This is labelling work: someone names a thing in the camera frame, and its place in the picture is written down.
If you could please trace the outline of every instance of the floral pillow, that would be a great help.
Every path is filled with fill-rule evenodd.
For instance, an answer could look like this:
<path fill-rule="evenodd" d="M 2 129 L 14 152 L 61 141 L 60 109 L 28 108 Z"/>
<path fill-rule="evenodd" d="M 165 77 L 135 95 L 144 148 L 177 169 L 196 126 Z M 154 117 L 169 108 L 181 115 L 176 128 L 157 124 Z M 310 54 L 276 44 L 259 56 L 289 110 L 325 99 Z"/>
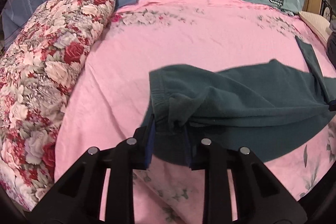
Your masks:
<path fill-rule="evenodd" d="M 0 185 L 32 210 L 54 183 L 70 93 L 115 0 L 48 0 L 0 60 Z"/>

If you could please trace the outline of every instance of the pink bed sheet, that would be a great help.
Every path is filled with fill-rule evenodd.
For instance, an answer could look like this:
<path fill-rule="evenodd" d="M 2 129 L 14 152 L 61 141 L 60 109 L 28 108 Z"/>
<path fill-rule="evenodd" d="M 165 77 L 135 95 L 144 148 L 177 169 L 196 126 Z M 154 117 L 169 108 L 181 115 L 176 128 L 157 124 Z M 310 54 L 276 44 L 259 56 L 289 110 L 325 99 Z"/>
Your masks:
<path fill-rule="evenodd" d="M 271 59 L 308 71 L 295 35 L 312 44 L 323 75 L 336 77 L 312 31 L 298 17 L 265 5 L 241 0 L 140 0 L 119 9 L 93 46 L 70 98 L 56 143 L 55 179 L 89 147 L 108 149 L 133 135 L 147 110 L 149 71 L 181 63 L 220 71 Z M 266 163 L 296 199 L 333 164 L 335 127 L 330 122 L 306 144 Z M 134 171 L 136 223 L 201 223 L 203 194 L 203 171 L 154 157 L 149 170 Z"/>

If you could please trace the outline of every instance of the white pillow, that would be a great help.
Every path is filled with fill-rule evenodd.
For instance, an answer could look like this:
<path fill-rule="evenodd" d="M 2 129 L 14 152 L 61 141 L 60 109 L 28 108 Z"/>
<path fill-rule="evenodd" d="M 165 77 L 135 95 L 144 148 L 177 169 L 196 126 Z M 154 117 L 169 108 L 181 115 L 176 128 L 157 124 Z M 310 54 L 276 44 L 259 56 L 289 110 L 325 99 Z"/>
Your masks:
<path fill-rule="evenodd" d="M 327 48 L 327 41 L 332 33 L 332 30 L 329 28 L 330 22 L 321 15 L 309 12 L 300 11 L 299 15 L 303 22 L 318 36 L 323 46 Z"/>

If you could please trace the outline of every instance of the metal screw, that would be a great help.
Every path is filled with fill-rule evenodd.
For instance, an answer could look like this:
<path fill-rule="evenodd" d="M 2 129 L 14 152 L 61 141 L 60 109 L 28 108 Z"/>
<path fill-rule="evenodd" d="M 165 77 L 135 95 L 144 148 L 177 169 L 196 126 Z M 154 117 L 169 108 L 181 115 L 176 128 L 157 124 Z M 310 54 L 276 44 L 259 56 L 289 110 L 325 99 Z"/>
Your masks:
<path fill-rule="evenodd" d="M 242 147 L 240 149 L 240 152 L 244 155 L 248 155 L 251 152 L 251 150 L 248 147 Z"/>
<path fill-rule="evenodd" d="M 208 139 L 208 138 L 204 138 L 204 139 L 201 140 L 201 143 L 203 145 L 211 145 L 211 140 Z"/>
<path fill-rule="evenodd" d="M 137 139 L 136 138 L 129 138 L 129 139 L 127 139 L 126 142 L 129 145 L 135 145 L 137 143 Z"/>
<path fill-rule="evenodd" d="M 92 146 L 92 147 L 90 147 L 90 148 L 87 150 L 87 152 L 88 152 L 90 155 L 93 155 L 93 154 L 97 153 L 98 150 L 99 150 L 99 149 L 98 149 L 97 147 Z"/>

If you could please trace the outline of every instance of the flower pattern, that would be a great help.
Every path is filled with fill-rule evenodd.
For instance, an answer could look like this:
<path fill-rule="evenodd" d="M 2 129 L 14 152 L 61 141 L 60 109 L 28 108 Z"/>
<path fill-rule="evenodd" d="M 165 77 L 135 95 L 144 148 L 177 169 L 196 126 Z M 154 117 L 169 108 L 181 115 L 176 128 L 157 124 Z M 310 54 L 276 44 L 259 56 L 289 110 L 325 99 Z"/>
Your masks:
<path fill-rule="evenodd" d="M 53 186 L 68 98 L 114 7 L 115 0 L 48 0 L 0 60 L 0 185 L 29 210 Z"/>
<path fill-rule="evenodd" d="M 170 12 L 158 12 L 153 10 L 147 10 L 141 12 L 125 12 L 120 14 L 114 14 L 111 21 L 114 23 L 115 28 L 121 27 L 122 25 L 152 25 L 152 24 L 162 24 L 170 26 L 172 20 L 185 22 L 186 19 L 179 17 L 178 15 L 172 14 Z"/>
<path fill-rule="evenodd" d="M 336 160 L 336 120 L 335 117 L 328 124 L 328 143 L 327 151 L 330 152 L 329 162 L 334 163 Z"/>

